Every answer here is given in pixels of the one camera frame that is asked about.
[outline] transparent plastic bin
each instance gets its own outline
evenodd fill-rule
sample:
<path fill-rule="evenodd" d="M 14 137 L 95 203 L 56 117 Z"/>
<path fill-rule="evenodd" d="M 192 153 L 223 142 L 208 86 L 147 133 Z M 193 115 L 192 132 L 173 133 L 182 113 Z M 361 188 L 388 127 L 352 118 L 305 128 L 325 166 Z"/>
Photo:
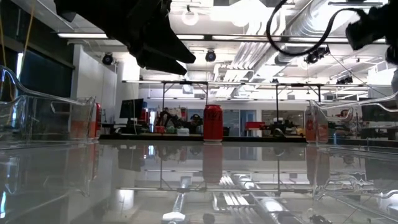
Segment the transparent plastic bin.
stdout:
<path fill-rule="evenodd" d="M 396 96 L 343 103 L 319 105 L 310 102 L 311 124 L 317 146 L 397 147 L 398 109 Z"/>
<path fill-rule="evenodd" d="M 93 143 L 1 151 L 0 168 L 7 173 L 3 187 L 9 195 L 51 191 L 88 196 L 99 149 Z M 64 163 L 58 160 L 60 157 L 65 158 Z"/>
<path fill-rule="evenodd" d="M 94 98 L 76 101 L 28 90 L 8 68 L 0 70 L 0 149 L 91 141 Z M 7 95 L 14 89 L 18 96 L 12 100 Z"/>
<path fill-rule="evenodd" d="M 397 154 L 309 147 L 313 206 L 332 223 L 396 223 Z"/>

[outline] security camera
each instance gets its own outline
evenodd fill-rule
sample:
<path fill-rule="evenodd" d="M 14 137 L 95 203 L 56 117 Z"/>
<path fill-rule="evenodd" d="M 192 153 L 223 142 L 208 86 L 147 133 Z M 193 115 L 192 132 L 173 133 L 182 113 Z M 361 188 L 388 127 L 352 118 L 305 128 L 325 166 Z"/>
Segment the security camera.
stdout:
<path fill-rule="evenodd" d="M 215 60 L 216 60 L 216 53 L 214 53 L 214 50 L 208 50 L 206 54 L 206 61 L 214 62 Z"/>
<path fill-rule="evenodd" d="M 104 65 L 112 65 L 113 63 L 112 53 L 106 53 L 105 56 L 102 58 L 102 63 L 104 63 Z"/>

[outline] white column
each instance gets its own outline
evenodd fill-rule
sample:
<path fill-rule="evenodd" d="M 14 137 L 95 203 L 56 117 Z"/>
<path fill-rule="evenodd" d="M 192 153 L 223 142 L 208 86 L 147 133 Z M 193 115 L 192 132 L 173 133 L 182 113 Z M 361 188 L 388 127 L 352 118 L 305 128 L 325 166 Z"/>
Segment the white column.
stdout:
<path fill-rule="evenodd" d="M 126 123 L 126 118 L 120 118 L 120 109 L 123 100 L 132 100 L 139 98 L 139 86 L 137 83 L 123 83 L 122 81 L 139 80 L 140 67 L 136 58 L 131 55 L 124 58 L 118 63 L 118 80 L 116 84 L 116 106 L 115 106 L 115 122 Z"/>
<path fill-rule="evenodd" d="M 262 116 L 261 116 L 261 109 L 257 109 L 256 110 L 256 121 L 261 122 L 262 121 Z M 262 137 L 262 131 L 258 130 L 257 132 L 257 136 L 258 137 Z"/>

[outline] metal frame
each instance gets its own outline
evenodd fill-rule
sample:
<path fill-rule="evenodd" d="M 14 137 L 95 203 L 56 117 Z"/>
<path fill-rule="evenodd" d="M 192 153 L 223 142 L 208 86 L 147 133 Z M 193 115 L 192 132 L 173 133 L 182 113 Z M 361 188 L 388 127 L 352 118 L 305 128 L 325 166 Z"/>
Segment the metal frame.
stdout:
<path fill-rule="evenodd" d="M 163 83 L 163 95 L 162 95 L 162 111 L 164 110 L 164 100 L 165 100 L 165 94 L 176 84 L 180 85 L 196 85 L 199 86 L 199 88 L 206 94 L 206 105 L 208 104 L 208 90 L 209 90 L 209 83 L 208 82 L 191 82 L 191 81 L 162 81 Z M 202 88 L 201 85 L 206 85 L 206 90 Z"/>
<path fill-rule="evenodd" d="M 285 88 L 281 91 L 279 91 L 278 87 L 279 86 L 284 86 Z M 309 89 L 311 89 L 312 91 L 314 91 L 317 95 L 318 95 L 318 102 L 321 102 L 321 87 L 322 86 L 326 86 L 324 84 L 301 84 L 301 83 L 278 83 L 275 86 L 275 90 L 276 90 L 276 121 L 279 121 L 279 94 L 282 93 L 282 91 L 284 91 L 288 86 L 291 87 L 305 87 L 307 86 Z M 312 88 L 312 87 L 318 87 L 318 93 Z"/>

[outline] cable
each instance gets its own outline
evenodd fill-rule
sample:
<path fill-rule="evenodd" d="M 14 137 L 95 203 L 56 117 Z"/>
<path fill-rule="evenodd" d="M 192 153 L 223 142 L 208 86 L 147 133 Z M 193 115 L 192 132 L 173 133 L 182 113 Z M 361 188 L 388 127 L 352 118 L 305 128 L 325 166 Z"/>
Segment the cable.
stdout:
<path fill-rule="evenodd" d="M 35 12 L 35 5 L 36 5 L 36 0 L 33 0 L 33 6 L 32 6 L 32 11 L 30 12 L 30 21 L 29 21 L 29 26 L 27 28 L 27 35 L 26 35 L 26 41 L 25 41 L 25 47 L 24 47 L 24 56 L 22 56 L 22 62 L 21 62 L 21 71 L 20 74 L 22 74 L 22 70 L 24 69 L 24 62 L 25 62 L 25 57 L 26 57 L 26 50 L 27 50 L 27 45 L 29 43 L 29 38 L 30 38 L 30 30 L 32 28 L 32 23 L 33 23 L 33 14 Z"/>
<path fill-rule="evenodd" d="M 4 61 L 4 66 L 7 68 L 6 46 L 4 45 L 4 32 L 3 32 L 3 29 L 2 29 L 1 14 L 0 14 L 0 35 L 1 35 L 2 59 Z"/>
<path fill-rule="evenodd" d="M 268 22 L 267 22 L 267 29 L 266 29 L 266 36 L 267 39 L 269 41 L 269 43 L 271 44 L 271 46 L 273 46 L 273 48 L 275 48 L 277 51 L 279 51 L 280 53 L 287 55 L 287 56 L 291 56 L 291 57 L 297 57 L 297 56 L 303 56 L 309 53 L 312 53 L 313 51 L 315 51 L 316 49 L 319 48 L 319 46 L 321 46 L 321 44 L 324 43 L 324 41 L 326 40 L 326 38 L 329 36 L 330 32 L 331 32 L 331 28 L 333 27 L 333 22 L 335 21 L 335 18 L 337 16 L 337 14 L 339 14 L 339 12 L 342 11 L 353 11 L 356 12 L 360 17 L 366 17 L 366 13 L 362 10 L 362 9 L 355 9 L 355 8 L 346 8 L 346 9 L 340 9 L 337 12 L 335 12 L 329 20 L 328 26 L 326 27 L 325 32 L 323 33 L 323 35 L 321 36 L 320 40 L 311 48 L 304 50 L 303 52 L 297 52 L 297 53 L 293 53 L 293 52 L 287 52 L 282 50 L 281 48 L 279 48 L 279 46 L 274 42 L 274 40 L 272 39 L 271 36 L 271 24 L 272 24 L 272 20 L 275 16 L 275 14 L 279 11 L 279 9 L 282 8 L 282 6 L 287 2 L 287 0 L 281 0 L 280 3 L 278 3 L 278 5 L 275 7 L 275 9 L 273 10 Z"/>
<path fill-rule="evenodd" d="M 133 113 L 133 118 L 134 118 L 134 132 L 137 134 L 137 128 L 136 128 L 136 99 L 132 100 L 132 113 Z"/>
<path fill-rule="evenodd" d="M 361 81 L 361 82 L 362 82 L 364 85 L 366 85 L 368 88 L 370 88 L 370 89 L 372 89 L 372 90 L 374 90 L 374 91 L 380 93 L 380 94 L 383 95 L 383 96 L 387 96 L 387 95 L 385 95 L 384 93 L 382 93 L 382 92 L 376 90 L 375 88 L 371 87 L 371 86 L 368 85 L 366 82 L 362 81 L 362 79 L 360 79 L 360 78 L 358 78 L 356 75 L 354 75 L 354 73 L 353 73 L 352 71 L 348 70 L 348 68 L 346 68 L 339 60 L 337 60 L 337 58 L 335 58 L 335 56 L 333 56 L 331 53 L 329 53 L 329 54 L 330 54 L 330 56 L 332 56 L 333 59 L 335 59 L 336 62 L 339 63 L 350 75 L 352 75 L 352 76 L 354 76 L 355 78 L 357 78 L 359 81 Z"/>

